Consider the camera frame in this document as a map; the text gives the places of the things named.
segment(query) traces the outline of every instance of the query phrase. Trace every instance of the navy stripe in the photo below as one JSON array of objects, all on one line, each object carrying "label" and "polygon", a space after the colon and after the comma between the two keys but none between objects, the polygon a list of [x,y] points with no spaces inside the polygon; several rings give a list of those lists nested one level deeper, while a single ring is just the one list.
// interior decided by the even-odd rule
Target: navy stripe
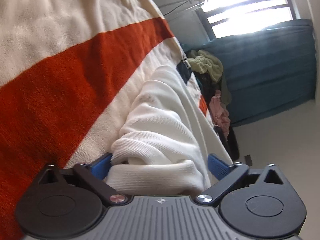
[{"label": "navy stripe", "polygon": [[184,83],[187,84],[192,74],[191,68],[188,68],[186,63],[184,63],[184,61],[182,60],[177,65],[177,71],[182,77]]}]

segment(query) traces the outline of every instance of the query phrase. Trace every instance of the white sweater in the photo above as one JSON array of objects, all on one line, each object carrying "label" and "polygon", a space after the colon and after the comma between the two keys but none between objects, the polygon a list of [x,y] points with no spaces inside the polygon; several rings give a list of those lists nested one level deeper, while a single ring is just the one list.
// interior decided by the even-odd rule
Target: white sweater
[{"label": "white sweater", "polygon": [[105,181],[124,194],[198,194],[217,181],[207,168],[209,153],[232,164],[170,66],[159,67],[144,83],[119,133],[112,145],[114,166]]}]

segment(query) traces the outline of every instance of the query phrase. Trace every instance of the white wall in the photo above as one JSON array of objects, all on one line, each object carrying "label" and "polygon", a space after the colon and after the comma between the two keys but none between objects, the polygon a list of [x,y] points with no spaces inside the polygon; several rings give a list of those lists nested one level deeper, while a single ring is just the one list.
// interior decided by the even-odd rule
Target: white wall
[{"label": "white wall", "polygon": [[[179,0],[153,0],[158,6],[168,4],[171,2]],[[163,14],[171,11],[174,7],[179,4],[161,8]],[[190,7],[190,3],[186,3],[184,7]],[[186,12],[177,15],[176,12],[180,11],[181,8],[177,9],[172,14],[166,16],[167,21],[169,22],[170,28],[174,35],[177,37],[180,43],[187,45],[189,48],[198,47],[207,41],[209,41],[208,35],[203,28],[202,23],[200,22],[197,14],[195,12]]]}]

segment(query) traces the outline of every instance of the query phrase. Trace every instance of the striped blanket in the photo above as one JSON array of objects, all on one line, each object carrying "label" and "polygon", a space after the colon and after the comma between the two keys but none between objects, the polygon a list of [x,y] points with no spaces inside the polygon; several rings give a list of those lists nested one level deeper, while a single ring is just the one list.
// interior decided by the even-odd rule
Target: striped blanket
[{"label": "striped blanket", "polygon": [[17,240],[15,205],[42,166],[108,152],[142,84],[185,55],[152,0],[0,0],[0,26],[0,239]]}]

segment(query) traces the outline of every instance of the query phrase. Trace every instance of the teal curtain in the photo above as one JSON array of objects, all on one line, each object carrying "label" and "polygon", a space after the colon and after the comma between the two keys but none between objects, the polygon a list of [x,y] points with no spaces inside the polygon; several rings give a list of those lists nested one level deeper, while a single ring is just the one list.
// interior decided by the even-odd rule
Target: teal curtain
[{"label": "teal curtain", "polygon": [[218,38],[201,47],[218,57],[232,102],[233,126],[285,111],[314,99],[316,50],[311,20]]}]

